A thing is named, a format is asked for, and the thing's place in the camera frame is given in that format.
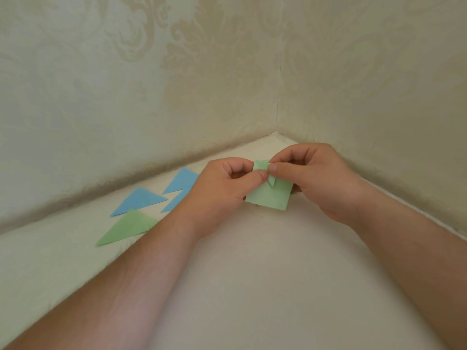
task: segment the wall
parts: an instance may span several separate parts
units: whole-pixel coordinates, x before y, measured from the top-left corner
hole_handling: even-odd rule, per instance
[[[278,2],[0,0],[0,222],[274,132]]]
[[[284,3],[278,131],[467,230],[467,1]]]

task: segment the paper triangle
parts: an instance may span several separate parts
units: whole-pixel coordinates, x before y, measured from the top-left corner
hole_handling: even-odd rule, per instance
[[[268,160],[258,160],[258,161],[255,161],[256,162],[256,165],[257,165],[257,169],[264,169],[265,171],[268,170],[268,167],[269,167],[269,161]],[[271,188],[274,188],[274,184],[276,183],[276,177],[273,176],[273,175],[269,175],[268,177],[268,183],[269,185],[271,186]]]
[[[158,221],[140,211],[130,210],[97,242],[97,246],[120,241],[149,231]]]
[[[167,204],[167,206],[165,208],[163,208],[163,210],[161,212],[169,212],[169,211],[172,211],[175,206],[178,205],[178,203],[180,201],[182,201],[184,199],[184,197],[187,196],[187,194],[190,193],[190,189],[185,189],[184,191],[178,193],[178,195],[172,199],[171,202],[169,202]]]
[[[138,187],[120,204],[119,207],[110,215],[117,216],[125,214],[131,209],[137,210],[145,208],[146,206],[158,204],[166,201],[167,198],[154,194],[145,188]]]
[[[195,184],[196,179],[199,175],[189,169],[182,168],[177,175],[172,179],[169,186],[164,190],[162,194],[173,193],[174,191],[191,189]]]

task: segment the blue paper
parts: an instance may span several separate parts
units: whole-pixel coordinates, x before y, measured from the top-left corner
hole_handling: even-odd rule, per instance
[[[173,198],[172,201],[169,202],[167,206],[161,212],[172,211],[175,208],[175,206],[177,206],[178,203],[182,201],[184,197],[187,196],[188,193],[190,193],[190,190],[191,190],[191,187],[190,189],[185,189],[184,191],[178,193],[178,195],[175,198]]]
[[[172,182],[164,190],[162,194],[173,193],[174,191],[191,189],[195,184],[199,175],[190,171],[189,169],[182,168],[177,175],[172,179]]]
[[[130,210],[142,209],[146,206],[158,204],[166,200],[167,198],[164,198],[163,196],[154,194],[145,188],[138,187],[126,197],[126,199],[110,216],[125,214]]]

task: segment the right hand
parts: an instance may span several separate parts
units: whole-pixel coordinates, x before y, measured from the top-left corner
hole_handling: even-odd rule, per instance
[[[329,144],[296,144],[269,161],[269,173],[293,182],[330,218],[349,224],[369,184]]]

